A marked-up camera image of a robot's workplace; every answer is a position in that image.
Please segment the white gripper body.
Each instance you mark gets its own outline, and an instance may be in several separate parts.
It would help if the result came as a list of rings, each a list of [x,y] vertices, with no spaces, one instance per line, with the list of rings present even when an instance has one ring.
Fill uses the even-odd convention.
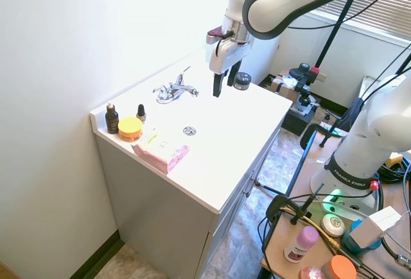
[[[223,40],[219,46],[215,47],[211,54],[209,69],[213,73],[221,75],[246,57],[250,50],[251,41],[246,44],[238,44],[232,40]]]

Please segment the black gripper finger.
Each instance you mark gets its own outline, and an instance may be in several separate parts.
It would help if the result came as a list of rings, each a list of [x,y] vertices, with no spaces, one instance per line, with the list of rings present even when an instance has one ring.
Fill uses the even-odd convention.
[[[237,73],[238,73],[238,71],[239,71],[239,69],[240,69],[240,66],[241,66],[241,60],[239,60],[237,63],[235,63],[235,64],[231,67],[231,70],[230,70],[230,73],[229,73],[229,76],[228,76],[228,79],[227,79],[227,85],[228,85],[229,87],[232,87],[232,86],[233,86],[235,76],[237,75]]]
[[[223,73],[214,73],[213,80],[213,96],[219,97],[222,91],[223,80],[226,77],[228,71],[225,70]]]

